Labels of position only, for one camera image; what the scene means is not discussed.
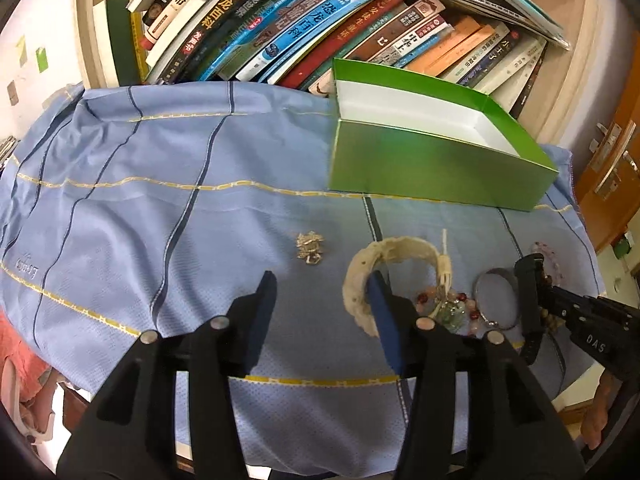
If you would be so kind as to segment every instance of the blue cloth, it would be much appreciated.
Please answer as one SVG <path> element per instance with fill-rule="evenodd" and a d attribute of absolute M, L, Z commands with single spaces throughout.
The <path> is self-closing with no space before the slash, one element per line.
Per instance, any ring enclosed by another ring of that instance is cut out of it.
<path fill-rule="evenodd" d="M 335 125 L 332 101 L 262 84 L 75 89 L 33 125 L 0 179 L 8 319 L 95 392 L 140 331 L 190 332 L 272 270 L 278 300 L 260 361 L 250 380 L 231 383 L 247 462 L 305 475 L 392 470 L 407 399 L 379 340 L 342 304 L 347 266 L 373 234 L 363 197 L 325 192 Z M 382 235 L 440 246 L 447 228 L 453 286 L 468 293 L 483 271 L 513 267 L 518 247 L 544 242 L 564 286 L 597 295 L 570 154 L 546 150 L 560 177 L 534 211 L 373 198 Z M 326 239 L 317 266 L 296 257 L 296 235 L 311 230 Z M 390 278 L 409 298 L 433 284 L 417 262 L 392 266 Z M 491 303 L 512 316 L 508 293 Z M 591 364 L 567 336 L 565 387 Z M 547 339 L 532 369 L 554 396 L 561 373 Z M 459 388 L 454 450 L 466 443 L 464 377 Z M 177 438 L 188 442 L 183 376 Z"/>

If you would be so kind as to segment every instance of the human hand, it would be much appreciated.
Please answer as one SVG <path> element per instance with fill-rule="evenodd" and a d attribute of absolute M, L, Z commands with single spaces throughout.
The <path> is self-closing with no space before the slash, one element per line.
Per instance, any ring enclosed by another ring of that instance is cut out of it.
<path fill-rule="evenodd" d="M 587 410 L 580 426 L 580 433 L 589 449 L 596 449 L 602 441 L 602 430 L 609 420 L 607 403 L 614 386 L 614 377 L 610 372 L 603 371 L 600 384 L 593 396 L 593 404 Z"/>

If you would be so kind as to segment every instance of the sticker on wall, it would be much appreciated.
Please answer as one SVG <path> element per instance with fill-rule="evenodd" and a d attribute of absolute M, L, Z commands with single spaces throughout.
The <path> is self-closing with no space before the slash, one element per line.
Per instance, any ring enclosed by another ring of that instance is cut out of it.
<path fill-rule="evenodd" d="M 49 60 L 47 59 L 47 49 L 41 46 L 36 50 L 36 60 L 38 61 L 38 70 L 42 74 L 49 68 Z"/>
<path fill-rule="evenodd" d="M 11 81 L 7 85 L 6 91 L 9 94 L 9 102 L 11 103 L 11 106 L 17 105 L 20 100 L 18 99 L 18 92 L 15 89 L 15 81 Z"/>
<path fill-rule="evenodd" d="M 24 64 L 27 63 L 27 41 L 24 39 L 24 36 L 18 40 L 15 47 L 18 49 L 18 56 L 20 56 L 20 67 L 23 67 Z"/>

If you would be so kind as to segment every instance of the yellow book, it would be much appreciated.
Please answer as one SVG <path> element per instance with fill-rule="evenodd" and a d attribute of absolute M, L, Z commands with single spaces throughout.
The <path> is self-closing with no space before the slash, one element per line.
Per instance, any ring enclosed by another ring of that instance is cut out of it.
<path fill-rule="evenodd" d="M 149 74 L 149 67 L 146 64 L 146 50 L 140 46 L 140 39 L 144 37 L 142 31 L 142 12 L 131 13 L 131 33 L 133 36 L 133 48 L 136 51 L 136 63 L 140 72 L 140 79 L 144 81 Z"/>

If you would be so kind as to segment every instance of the orange book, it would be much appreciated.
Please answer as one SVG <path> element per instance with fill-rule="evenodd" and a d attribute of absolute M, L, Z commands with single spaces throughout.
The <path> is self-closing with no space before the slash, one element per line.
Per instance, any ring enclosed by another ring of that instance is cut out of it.
<path fill-rule="evenodd" d="M 457 23 L 453 23 L 453 32 L 444 40 L 440 41 L 436 46 L 427 50 L 421 56 L 418 56 L 406 67 L 412 72 L 422 73 L 422 70 L 435 63 L 444 56 L 449 50 L 458 46 L 462 41 L 466 40 L 482 25 L 480 25 L 471 16 L 460 16 Z"/>
<path fill-rule="evenodd" d="M 483 28 L 473 33 L 471 36 L 463 40 L 458 46 L 449 50 L 444 56 L 439 57 L 433 64 L 429 66 L 420 66 L 420 70 L 416 70 L 412 65 L 420 61 L 420 57 L 409 63 L 405 68 L 412 72 L 420 72 L 425 75 L 438 76 L 447 68 L 457 62 L 460 58 L 475 49 L 476 46 L 486 41 L 489 36 L 494 33 L 491 25 L 485 25 Z"/>

